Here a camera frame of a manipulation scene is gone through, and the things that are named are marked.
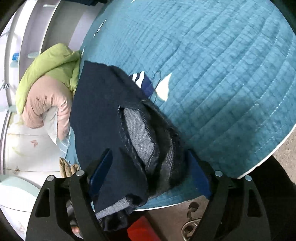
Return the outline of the person's left hand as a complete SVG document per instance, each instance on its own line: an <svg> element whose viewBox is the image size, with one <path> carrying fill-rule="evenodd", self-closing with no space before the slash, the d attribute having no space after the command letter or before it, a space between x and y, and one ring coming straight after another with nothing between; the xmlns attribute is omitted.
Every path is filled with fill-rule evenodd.
<svg viewBox="0 0 296 241"><path fill-rule="evenodd" d="M71 220L70 225L71 225L72 232L74 233L74 235L76 235L79 238L83 238L77 222L75 220Z"/></svg>

